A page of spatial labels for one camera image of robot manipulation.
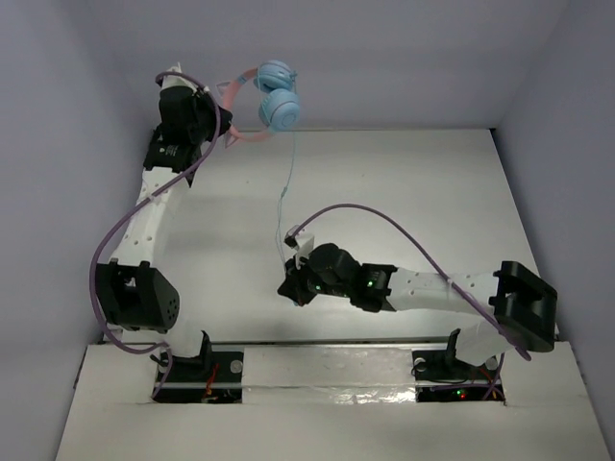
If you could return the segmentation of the pink blue cat-ear headphones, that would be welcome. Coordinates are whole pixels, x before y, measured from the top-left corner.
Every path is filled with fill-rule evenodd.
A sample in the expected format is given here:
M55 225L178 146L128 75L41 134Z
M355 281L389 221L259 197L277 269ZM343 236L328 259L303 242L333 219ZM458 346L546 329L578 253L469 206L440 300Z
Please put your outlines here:
M231 125L224 135L225 147L230 148L242 141L255 143L272 137L275 133L288 132L300 118L301 105L296 89L297 73L286 63L277 60L264 61L258 67L246 70L234 80L221 82L216 89L221 97L221 106L231 111L234 99L246 84L252 82L260 92L258 119L264 129L253 134L242 133Z

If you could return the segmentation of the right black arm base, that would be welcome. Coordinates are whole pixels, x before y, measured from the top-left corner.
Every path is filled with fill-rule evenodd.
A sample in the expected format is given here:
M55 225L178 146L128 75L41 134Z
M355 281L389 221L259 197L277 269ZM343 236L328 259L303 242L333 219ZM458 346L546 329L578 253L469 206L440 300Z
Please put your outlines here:
M418 383L418 402L505 402L501 370L504 356L489 357L481 365L471 365L456 357L456 328L445 349L412 353L411 375Z

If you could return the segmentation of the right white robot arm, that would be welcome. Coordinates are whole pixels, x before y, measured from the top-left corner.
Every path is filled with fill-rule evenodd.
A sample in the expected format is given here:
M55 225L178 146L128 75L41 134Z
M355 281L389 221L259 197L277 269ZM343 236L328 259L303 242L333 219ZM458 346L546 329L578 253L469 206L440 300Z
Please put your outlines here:
M486 274L443 275L360 263L333 243L298 251L284 265L278 294L299 306L319 295L343 298L365 312L428 310L477 316L455 327L443 357L465 377L493 356L548 353L555 344L557 292L525 265L505 260Z

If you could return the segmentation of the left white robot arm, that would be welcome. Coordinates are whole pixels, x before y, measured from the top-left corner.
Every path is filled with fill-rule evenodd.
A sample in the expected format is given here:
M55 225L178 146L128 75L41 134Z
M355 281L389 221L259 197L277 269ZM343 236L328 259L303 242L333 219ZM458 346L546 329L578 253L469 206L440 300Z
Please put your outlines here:
M143 353L183 352L181 368L192 378L203 378L212 371L213 355L172 337L180 319L180 295L161 272L160 261L196 170L231 116L207 88L185 85L162 89L159 109L135 206L106 234L90 262L90 299L104 333L112 327L144 332L152 344Z

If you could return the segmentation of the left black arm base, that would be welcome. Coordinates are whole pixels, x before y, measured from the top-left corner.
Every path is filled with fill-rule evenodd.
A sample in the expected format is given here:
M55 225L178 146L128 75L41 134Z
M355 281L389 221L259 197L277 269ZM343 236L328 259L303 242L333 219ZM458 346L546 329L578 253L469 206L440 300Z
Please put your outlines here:
M153 390L157 403L242 403L244 350L239 346L215 346L202 332L199 352L191 357L173 356L173 366L163 378L168 354L150 358L158 366Z

